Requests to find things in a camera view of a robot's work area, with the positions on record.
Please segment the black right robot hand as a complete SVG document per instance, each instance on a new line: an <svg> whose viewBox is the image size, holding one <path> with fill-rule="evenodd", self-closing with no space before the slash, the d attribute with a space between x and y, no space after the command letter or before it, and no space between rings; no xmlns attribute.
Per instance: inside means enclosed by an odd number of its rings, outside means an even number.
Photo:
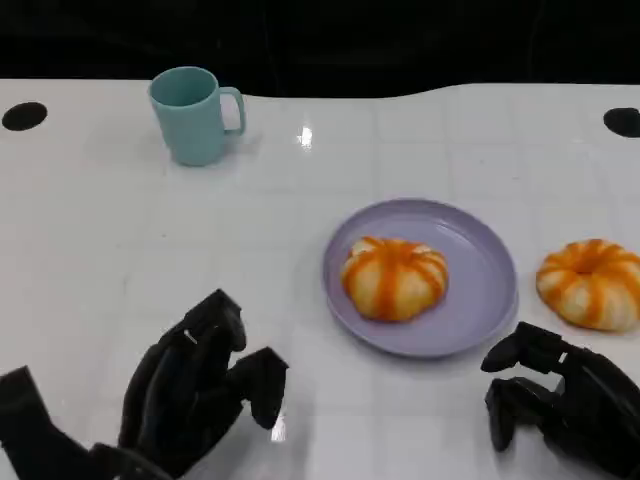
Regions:
<svg viewBox="0 0 640 480"><path fill-rule="evenodd" d="M566 456L619 479L639 476L639 388L607 357L521 322L487 353L481 369L520 364L556 373L554 390L522 377L492 380L485 395L492 445L506 451L517 426L535 426Z"/></svg>

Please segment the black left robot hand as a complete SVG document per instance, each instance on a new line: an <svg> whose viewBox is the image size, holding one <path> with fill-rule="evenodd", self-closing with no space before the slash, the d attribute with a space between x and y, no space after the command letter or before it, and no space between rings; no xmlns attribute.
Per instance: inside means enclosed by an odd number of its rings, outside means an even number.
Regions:
<svg viewBox="0 0 640 480"><path fill-rule="evenodd" d="M208 455L249 407L276 425L287 363L246 348L240 306L217 289L153 344L127 386L118 443L95 445L100 479L178 479Z"/></svg>

